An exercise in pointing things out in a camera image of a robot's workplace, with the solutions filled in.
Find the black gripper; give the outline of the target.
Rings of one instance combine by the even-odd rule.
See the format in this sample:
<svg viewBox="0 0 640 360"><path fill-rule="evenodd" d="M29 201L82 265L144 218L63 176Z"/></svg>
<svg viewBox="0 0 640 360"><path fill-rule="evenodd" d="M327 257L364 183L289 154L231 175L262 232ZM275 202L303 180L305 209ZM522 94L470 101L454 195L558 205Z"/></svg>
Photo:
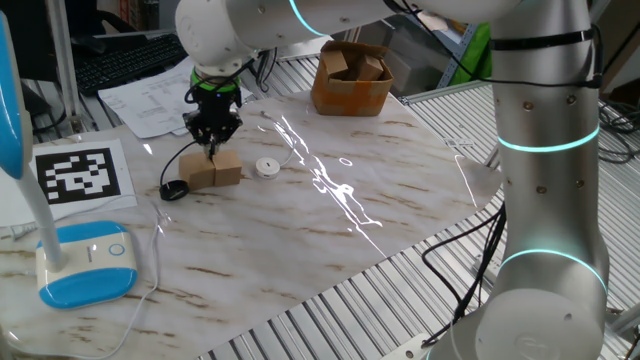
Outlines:
<svg viewBox="0 0 640 360"><path fill-rule="evenodd" d="M231 105L236 102L236 91L214 92L196 90L196 102L199 112L183 114L186 129L197 144L203 147L208 159L220 151L222 144L231 139L243 121L237 112L230 113ZM212 133L209 125L221 125Z"/></svg>

